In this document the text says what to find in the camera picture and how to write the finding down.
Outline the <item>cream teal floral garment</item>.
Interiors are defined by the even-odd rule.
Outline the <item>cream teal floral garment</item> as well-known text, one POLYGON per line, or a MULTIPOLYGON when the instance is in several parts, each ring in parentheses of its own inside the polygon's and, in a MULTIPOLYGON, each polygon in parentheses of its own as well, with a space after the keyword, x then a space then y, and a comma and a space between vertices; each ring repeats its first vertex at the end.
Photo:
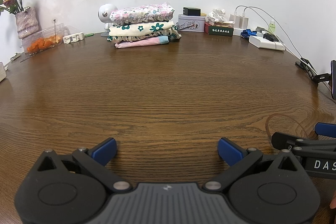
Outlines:
POLYGON ((156 36, 167 36, 169 41, 179 40, 182 37, 173 21, 147 22, 111 26, 107 41, 112 43, 135 42, 156 36))

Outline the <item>black smartphone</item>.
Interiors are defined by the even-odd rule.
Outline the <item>black smartphone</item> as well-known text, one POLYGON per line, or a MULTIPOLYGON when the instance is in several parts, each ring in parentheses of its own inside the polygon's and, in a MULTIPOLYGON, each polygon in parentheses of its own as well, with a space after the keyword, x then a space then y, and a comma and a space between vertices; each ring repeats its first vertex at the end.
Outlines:
POLYGON ((331 96, 336 100, 336 61, 331 61, 331 96))

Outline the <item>blue toy car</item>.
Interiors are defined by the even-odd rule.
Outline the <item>blue toy car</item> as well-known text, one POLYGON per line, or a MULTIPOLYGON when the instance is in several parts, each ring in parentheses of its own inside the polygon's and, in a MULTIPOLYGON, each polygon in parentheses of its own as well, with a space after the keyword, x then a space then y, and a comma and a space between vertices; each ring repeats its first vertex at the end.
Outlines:
POLYGON ((240 33, 240 37, 243 39, 249 39, 250 36, 257 36, 257 32, 251 29, 245 29, 240 33))

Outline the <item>small green bottle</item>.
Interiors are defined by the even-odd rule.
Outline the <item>small green bottle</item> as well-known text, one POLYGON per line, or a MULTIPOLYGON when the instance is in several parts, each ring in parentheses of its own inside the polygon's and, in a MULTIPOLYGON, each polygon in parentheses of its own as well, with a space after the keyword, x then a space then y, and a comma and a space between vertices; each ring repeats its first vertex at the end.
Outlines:
POLYGON ((275 30, 276 30, 275 20, 271 19, 270 23, 268 24, 268 32, 270 32, 272 35, 274 35, 275 34, 275 30))

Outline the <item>white charger adapters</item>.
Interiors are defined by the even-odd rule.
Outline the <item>white charger adapters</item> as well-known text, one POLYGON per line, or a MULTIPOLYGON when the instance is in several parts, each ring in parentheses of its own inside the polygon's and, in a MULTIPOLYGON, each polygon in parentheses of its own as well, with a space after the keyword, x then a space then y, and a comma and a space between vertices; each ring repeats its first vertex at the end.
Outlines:
POLYGON ((231 14, 229 20, 233 22, 234 28, 240 28, 243 30, 248 28, 249 18, 246 16, 231 14))

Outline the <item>dark green tissue box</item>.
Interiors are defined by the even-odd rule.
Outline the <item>dark green tissue box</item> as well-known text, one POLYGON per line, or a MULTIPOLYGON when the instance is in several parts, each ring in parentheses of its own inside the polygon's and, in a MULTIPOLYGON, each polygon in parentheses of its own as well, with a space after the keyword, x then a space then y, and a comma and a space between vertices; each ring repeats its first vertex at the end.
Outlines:
POLYGON ((233 36, 235 21, 226 17, 224 9, 213 9, 205 17, 205 33, 208 35, 233 36))

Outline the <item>white small power strip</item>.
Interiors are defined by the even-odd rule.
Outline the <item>white small power strip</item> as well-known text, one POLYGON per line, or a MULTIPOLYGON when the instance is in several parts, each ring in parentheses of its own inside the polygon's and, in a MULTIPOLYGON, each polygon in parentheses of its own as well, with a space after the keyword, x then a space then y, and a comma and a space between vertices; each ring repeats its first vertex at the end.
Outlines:
POLYGON ((72 35, 66 35, 63 37, 64 44, 75 43, 84 40, 84 33, 78 32, 72 35))

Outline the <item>white tin box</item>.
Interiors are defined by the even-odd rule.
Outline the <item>white tin box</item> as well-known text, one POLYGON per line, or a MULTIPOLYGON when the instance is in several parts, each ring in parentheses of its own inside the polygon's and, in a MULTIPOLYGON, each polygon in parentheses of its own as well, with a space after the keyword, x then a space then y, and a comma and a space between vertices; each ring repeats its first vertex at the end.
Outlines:
POLYGON ((205 17, 179 14, 177 26, 180 31, 184 32, 204 32, 205 17))

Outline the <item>clear box of oranges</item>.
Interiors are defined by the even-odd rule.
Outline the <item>clear box of oranges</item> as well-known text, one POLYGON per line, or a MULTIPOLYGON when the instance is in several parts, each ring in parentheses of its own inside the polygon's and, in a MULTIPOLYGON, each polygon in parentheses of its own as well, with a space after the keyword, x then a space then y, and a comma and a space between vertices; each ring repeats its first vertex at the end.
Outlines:
POLYGON ((64 24, 38 31, 22 40, 24 52, 30 55, 48 50, 63 42, 64 24))

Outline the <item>pink blue folded garment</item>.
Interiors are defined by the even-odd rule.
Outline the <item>pink blue folded garment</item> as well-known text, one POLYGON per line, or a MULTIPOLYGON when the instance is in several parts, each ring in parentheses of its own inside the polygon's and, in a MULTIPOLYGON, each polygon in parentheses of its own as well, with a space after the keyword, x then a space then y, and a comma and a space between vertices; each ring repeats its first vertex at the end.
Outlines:
POLYGON ((156 36, 151 38, 146 38, 134 42, 120 42, 115 43, 114 47, 117 49, 131 48, 131 47, 147 47, 156 46, 161 44, 168 44, 169 38, 167 36, 156 36))

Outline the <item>black charger block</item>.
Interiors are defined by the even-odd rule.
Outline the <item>black charger block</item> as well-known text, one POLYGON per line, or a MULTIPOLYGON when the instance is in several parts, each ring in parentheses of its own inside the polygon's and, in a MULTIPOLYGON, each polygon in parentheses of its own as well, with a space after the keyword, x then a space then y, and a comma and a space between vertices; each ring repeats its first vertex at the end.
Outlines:
POLYGON ((201 16, 201 9, 195 7, 184 7, 183 14, 187 16, 201 16))

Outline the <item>pink knitted vase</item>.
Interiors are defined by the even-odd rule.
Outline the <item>pink knitted vase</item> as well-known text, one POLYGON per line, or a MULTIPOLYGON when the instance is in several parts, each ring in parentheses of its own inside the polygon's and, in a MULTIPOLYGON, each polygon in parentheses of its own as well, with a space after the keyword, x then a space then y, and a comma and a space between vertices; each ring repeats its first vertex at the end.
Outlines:
POLYGON ((27 7, 15 15, 17 34, 19 39, 24 39, 38 32, 39 22, 34 7, 27 7))

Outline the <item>pink floral folded garment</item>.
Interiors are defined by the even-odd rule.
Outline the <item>pink floral folded garment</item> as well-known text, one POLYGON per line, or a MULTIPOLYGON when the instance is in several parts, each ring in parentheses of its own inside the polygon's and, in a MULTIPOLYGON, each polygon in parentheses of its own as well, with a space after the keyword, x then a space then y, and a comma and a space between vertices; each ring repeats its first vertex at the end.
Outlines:
POLYGON ((164 2, 157 5, 142 5, 114 10, 109 19, 116 26, 142 22, 168 22, 172 20, 174 12, 175 9, 168 2, 164 2))

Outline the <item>white round robot toy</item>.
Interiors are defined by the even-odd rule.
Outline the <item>white round robot toy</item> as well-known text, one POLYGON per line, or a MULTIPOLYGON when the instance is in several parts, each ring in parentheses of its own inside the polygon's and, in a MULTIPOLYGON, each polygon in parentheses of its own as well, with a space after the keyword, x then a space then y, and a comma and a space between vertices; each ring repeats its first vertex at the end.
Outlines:
POLYGON ((104 23, 104 32, 101 33, 101 37, 107 38, 109 36, 109 28, 110 24, 112 23, 109 17, 111 13, 117 9, 117 6, 111 3, 100 6, 98 10, 98 18, 102 23, 104 23))

